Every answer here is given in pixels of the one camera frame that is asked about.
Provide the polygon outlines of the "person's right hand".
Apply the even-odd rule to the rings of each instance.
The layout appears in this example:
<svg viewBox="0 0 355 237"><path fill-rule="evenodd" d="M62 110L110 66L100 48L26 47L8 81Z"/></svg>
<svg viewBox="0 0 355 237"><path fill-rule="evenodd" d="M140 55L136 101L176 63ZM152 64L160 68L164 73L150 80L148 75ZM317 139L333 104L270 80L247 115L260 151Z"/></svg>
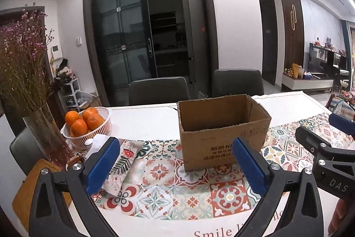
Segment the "person's right hand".
<svg viewBox="0 0 355 237"><path fill-rule="evenodd" d="M328 235L331 235L337 231L338 227L344 221L344 218L353 203L354 201L352 200L339 199L337 201L333 216L331 218L331 222L328 226Z"/></svg>

